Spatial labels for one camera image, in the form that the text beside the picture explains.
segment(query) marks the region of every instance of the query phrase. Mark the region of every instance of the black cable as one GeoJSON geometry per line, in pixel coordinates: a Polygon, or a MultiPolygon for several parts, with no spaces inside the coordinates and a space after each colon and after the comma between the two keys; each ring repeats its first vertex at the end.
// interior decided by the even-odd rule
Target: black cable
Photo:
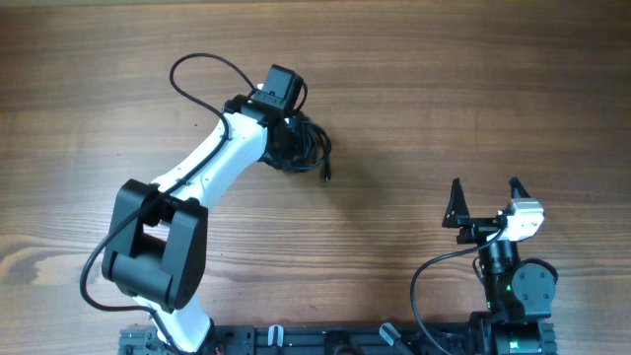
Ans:
{"type": "Polygon", "coordinates": [[[158,314],[157,314],[156,310],[154,310],[154,309],[152,309],[150,307],[145,307],[145,306],[105,306],[105,305],[102,305],[102,304],[98,303],[97,301],[95,301],[88,294],[88,285],[87,284],[88,284],[88,275],[90,273],[90,269],[92,268],[95,260],[97,259],[97,256],[99,256],[101,251],[103,251],[103,249],[105,249],[107,244],[109,244],[109,242],[111,242],[111,240],[114,237],[116,237],[116,235],[118,235],[118,233],[120,233],[127,225],[129,225],[129,223],[131,223],[136,218],[142,218],[144,214],[146,214],[148,211],[150,211],[152,208],[154,208],[159,202],[164,200],[167,196],[171,195],[173,192],[178,190],[180,187],[184,186],[188,182],[189,179],[191,179],[195,174],[197,174],[197,172],[199,172],[200,169],[202,169],[206,164],[208,164],[208,162],[210,162],[217,155],[217,153],[221,150],[221,148],[224,146],[224,144],[226,143],[226,141],[229,138],[227,136],[227,134],[230,131],[230,126],[228,124],[228,120],[226,119],[226,117],[220,111],[216,110],[214,107],[202,102],[198,98],[196,98],[196,97],[192,96],[191,94],[187,93],[186,91],[182,90],[177,85],[177,83],[175,82],[174,74],[175,74],[175,70],[177,69],[179,64],[181,64],[182,62],[184,62],[187,59],[195,58],[195,57],[213,58],[213,59],[217,59],[217,60],[219,60],[219,61],[221,61],[223,63],[228,64],[230,67],[235,69],[239,73],[239,75],[242,76],[242,78],[244,78],[244,80],[247,82],[247,84],[250,86],[250,88],[252,90],[255,90],[254,84],[249,80],[249,78],[245,75],[245,73],[241,69],[239,69],[235,64],[231,63],[230,61],[228,61],[228,60],[226,60],[226,59],[224,59],[224,58],[222,58],[222,57],[220,57],[218,55],[208,54],[208,53],[193,53],[193,54],[185,55],[184,57],[180,58],[178,61],[176,61],[174,63],[174,65],[171,67],[171,72],[169,74],[169,80],[171,82],[171,85],[174,87],[174,89],[178,93],[180,93],[185,98],[193,101],[196,104],[201,105],[202,107],[208,108],[213,113],[215,113],[217,116],[219,116],[219,119],[224,124],[224,131],[226,133],[221,137],[221,140],[219,141],[219,143],[217,144],[215,149],[213,149],[190,172],[188,172],[186,175],[184,175],[173,186],[169,187],[167,190],[165,190],[164,192],[160,193],[158,196],[156,196],[155,198],[153,198],[152,200],[150,200],[149,202],[147,202],[146,204],[144,204],[143,206],[141,206],[140,208],[135,210],[133,213],[131,213],[129,216],[127,216],[122,222],[120,222],[118,225],[113,227],[109,231],[109,233],[105,236],[105,238],[103,238],[103,240],[97,245],[97,247],[92,251],[92,253],[88,257],[88,260],[86,261],[86,264],[83,267],[83,270],[81,272],[81,277],[80,277],[80,280],[79,280],[79,290],[81,292],[81,297],[83,297],[83,299],[86,301],[86,303],[88,303],[90,306],[94,307],[97,310],[101,310],[101,311],[105,311],[105,312],[127,312],[127,311],[144,311],[144,312],[148,312],[154,318],[154,320],[156,321],[156,326],[158,327],[160,332],[167,338],[168,342],[172,345],[172,348],[175,350],[175,352],[177,354],[183,354],[183,353],[181,351],[179,351],[179,349],[177,348],[176,344],[173,341],[173,338],[169,335],[169,333],[167,332],[167,329],[164,327],[164,323],[158,317],[158,314]]]}
{"type": "Polygon", "coordinates": [[[301,135],[303,142],[303,156],[293,161],[285,160],[281,162],[282,169],[287,171],[304,173],[324,164],[324,177],[331,180],[330,153],[331,140],[326,131],[319,125],[309,121],[300,111],[292,116],[297,124],[297,134],[301,135]],[[322,157],[318,158],[318,145],[322,146],[322,157]]]}
{"type": "Polygon", "coordinates": [[[430,340],[430,342],[432,344],[434,344],[434,346],[436,346],[439,350],[441,350],[445,355],[452,355],[449,351],[443,349],[443,347],[436,341],[436,339],[434,339],[434,337],[432,336],[432,334],[430,334],[430,331],[427,329],[427,327],[425,327],[425,323],[423,323],[423,321],[421,320],[421,316],[418,312],[418,308],[416,307],[416,298],[414,297],[414,294],[416,293],[416,280],[418,280],[418,276],[421,274],[421,272],[423,272],[423,270],[425,270],[426,268],[428,268],[429,266],[448,259],[448,258],[452,258],[452,257],[456,257],[456,256],[462,256],[468,253],[472,253],[472,252],[476,252],[476,251],[480,251],[482,249],[486,249],[488,248],[490,245],[492,245],[493,243],[497,242],[501,237],[502,234],[504,234],[504,229],[501,229],[497,235],[495,237],[493,237],[493,239],[491,239],[490,241],[487,241],[485,244],[477,246],[475,248],[468,248],[465,250],[460,250],[460,251],[455,251],[455,252],[450,252],[441,256],[437,256],[427,262],[425,262],[424,264],[421,265],[421,267],[419,267],[416,272],[414,273],[414,276],[412,276],[412,283],[410,284],[410,302],[412,304],[412,312],[414,313],[414,317],[416,318],[416,321],[418,322],[418,325],[421,327],[421,330],[423,330],[423,332],[425,333],[425,336],[430,340]]]}
{"type": "Polygon", "coordinates": [[[475,259],[471,262],[471,266],[473,267],[473,272],[475,272],[475,276],[477,276],[477,279],[480,280],[480,283],[484,284],[484,276],[482,276],[480,271],[477,269],[477,265],[475,265],[475,261],[479,259],[480,256],[476,256],[475,259]]]}
{"type": "Polygon", "coordinates": [[[300,112],[301,108],[303,108],[303,105],[305,104],[305,101],[307,100],[307,83],[303,82],[303,89],[305,91],[305,93],[303,94],[303,100],[300,102],[300,104],[298,105],[298,107],[296,107],[296,109],[294,109],[294,115],[298,114],[298,112],[300,112]]]}

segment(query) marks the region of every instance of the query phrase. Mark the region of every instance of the wood grain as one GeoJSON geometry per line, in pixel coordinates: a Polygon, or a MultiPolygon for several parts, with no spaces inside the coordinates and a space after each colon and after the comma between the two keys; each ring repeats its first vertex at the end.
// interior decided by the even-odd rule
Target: wood grain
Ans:
{"type": "MultiPolygon", "coordinates": [[[[199,292],[217,323],[412,320],[451,180],[476,215],[518,176],[547,213],[521,246],[561,274],[562,354],[631,347],[631,7],[625,2],[295,2],[0,11],[0,353],[111,354],[118,330],[78,292],[117,190],[183,159],[217,122],[177,95],[180,56],[309,83],[333,181],[254,165],[212,211],[199,292]]],[[[181,85],[220,106],[246,86],[197,60],[181,85]]],[[[428,270],[427,320],[484,308],[470,258],[428,270]]],[[[125,304],[93,270],[99,300],[125,304]]]]}

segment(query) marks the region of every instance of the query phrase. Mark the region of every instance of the black mount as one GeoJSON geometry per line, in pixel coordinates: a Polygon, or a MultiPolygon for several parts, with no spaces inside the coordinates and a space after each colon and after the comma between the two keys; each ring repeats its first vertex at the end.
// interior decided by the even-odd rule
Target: black mount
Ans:
{"type": "MultiPolygon", "coordinates": [[[[446,332],[439,342],[453,355],[473,354],[473,338],[468,323],[429,324],[429,328],[446,332]]],[[[160,340],[156,340],[154,327],[123,330],[118,342],[118,355],[171,355],[160,340]]],[[[270,344],[269,328],[252,326],[216,326],[214,348],[197,354],[203,355],[400,355],[379,335],[378,326],[366,327],[300,327],[284,329],[278,342],[270,344]]],[[[401,341],[414,354],[442,355],[417,328],[401,328],[401,341]]]]}
{"type": "Polygon", "coordinates": [[[306,97],[307,85],[303,78],[274,64],[262,89],[247,96],[236,95],[224,104],[223,112],[244,114],[267,127],[267,145],[260,162],[295,173],[308,172],[324,162],[325,178],[330,180],[328,154],[331,142],[324,130],[300,111],[306,97]],[[301,89],[304,91],[303,102],[294,108],[301,89]],[[323,156],[319,163],[318,146],[321,146],[323,156]]]}

